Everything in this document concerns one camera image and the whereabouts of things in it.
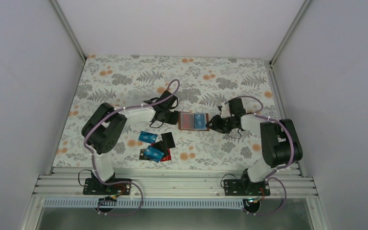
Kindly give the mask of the red VIP card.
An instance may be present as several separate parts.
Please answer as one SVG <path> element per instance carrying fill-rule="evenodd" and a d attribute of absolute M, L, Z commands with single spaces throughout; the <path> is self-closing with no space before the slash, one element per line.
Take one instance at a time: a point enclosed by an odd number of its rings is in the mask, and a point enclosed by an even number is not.
<path fill-rule="evenodd" d="M 181 129 L 193 129 L 194 118 L 192 113 L 180 113 Z"/>

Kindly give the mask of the brown leather card holder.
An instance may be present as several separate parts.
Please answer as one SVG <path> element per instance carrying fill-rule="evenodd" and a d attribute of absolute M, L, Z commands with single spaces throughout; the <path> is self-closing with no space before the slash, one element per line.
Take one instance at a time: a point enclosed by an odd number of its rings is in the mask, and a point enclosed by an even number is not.
<path fill-rule="evenodd" d="M 207 127 L 207 125 L 206 125 L 206 129 L 205 130 L 199 130 L 199 129 L 181 129 L 181 123 L 180 123 L 180 113 L 179 113 L 179 120 L 178 120 L 178 129 L 179 130 L 187 130 L 187 131 L 209 131 L 209 128 Z M 206 114 L 206 124 L 207 124 L 207 122 L 209 121 L 209 115 L 208 115 L 208 113 L 205 113 Z"/>

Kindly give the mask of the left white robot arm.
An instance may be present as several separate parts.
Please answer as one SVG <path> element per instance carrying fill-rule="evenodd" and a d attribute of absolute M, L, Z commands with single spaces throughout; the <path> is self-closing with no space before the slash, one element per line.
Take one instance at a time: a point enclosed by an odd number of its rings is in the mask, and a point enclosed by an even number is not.
<path fill-rule="evenodd" d="M 81 134 L 83 145 L 91 152 L 93 174 L 97 178 L 95 188 L 102 194 L 110 193 L 114 188 L 115 175 L 111 154 L 109 153 L 122 134 L 125 127 L 137 123 L 177 124 L 178 113 L 172 110 L 178 105 L 175 93 L 164 91 L 159 98 L 153 98 L 139 105 L 115 108 L 109 103 L 101 104 L 88 122 Z"/>

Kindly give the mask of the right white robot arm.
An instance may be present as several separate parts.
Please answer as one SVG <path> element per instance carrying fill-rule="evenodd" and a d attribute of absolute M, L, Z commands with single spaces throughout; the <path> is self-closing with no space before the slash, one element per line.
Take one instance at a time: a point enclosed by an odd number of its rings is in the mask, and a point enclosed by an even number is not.
<path fill-rule="evenodd" d="M 244 170 L 240 183 L 241 191 L 252 195 L 258 190 L 259 182 L 268 181 L 279 170 L 301 160 L 303 151 L 292 120 L 247 112 L 242 98 L 238 96 L 221 105 L 221 113 L 213 116 L 206 127 L 221 134 L 237 129 L 260 135 L 262 157 Z"/>

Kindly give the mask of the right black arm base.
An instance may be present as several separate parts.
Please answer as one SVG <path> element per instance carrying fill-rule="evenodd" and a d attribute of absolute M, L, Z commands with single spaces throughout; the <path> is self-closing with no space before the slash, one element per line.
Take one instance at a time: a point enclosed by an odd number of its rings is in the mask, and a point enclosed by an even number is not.
<path fill-rule="evenodd" d="M 270 186 L 265 181 L 250 182 L 241 179 L 224 179 L 223 188 L 226 196 L 269 196 Z"/>

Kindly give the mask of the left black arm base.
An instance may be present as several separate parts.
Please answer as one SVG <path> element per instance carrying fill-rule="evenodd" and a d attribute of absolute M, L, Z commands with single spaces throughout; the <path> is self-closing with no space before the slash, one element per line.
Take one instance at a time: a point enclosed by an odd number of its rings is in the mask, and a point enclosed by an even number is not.
<path fill-rule="evenodd" d="M 104 195 L 104 196 L 113 196 L 113 195 L 130 195 L 131 189 L 131 179 L 127 178 L 111 178 L 107 181 L 107 183 L 115 183 L 118 184 L 113 185 L 105 185 L 102 184 L 95 176 L 92 178 L 87 178 L 84 183 L 83 194 L 84 195 Z"/>

